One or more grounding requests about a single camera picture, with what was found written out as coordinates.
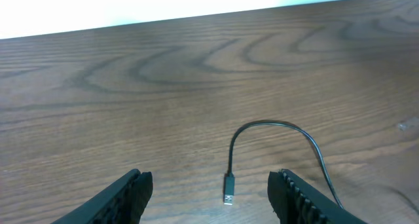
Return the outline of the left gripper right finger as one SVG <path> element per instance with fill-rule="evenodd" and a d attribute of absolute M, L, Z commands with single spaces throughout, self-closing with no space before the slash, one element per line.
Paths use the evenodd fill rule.
<path fill-rule="evenodd" d="M 267 193 L 281 224 L 366 224 L 288 169 L 269 173 Z"/>

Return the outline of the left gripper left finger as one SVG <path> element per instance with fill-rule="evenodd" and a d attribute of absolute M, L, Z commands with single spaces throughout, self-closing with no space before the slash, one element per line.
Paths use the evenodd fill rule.
<path fill-rule="evenodd" d="M 133 169 L 72 212 L 55 220 L 55 223 L 137 224 L 152 193 L 152 173 Z"/>

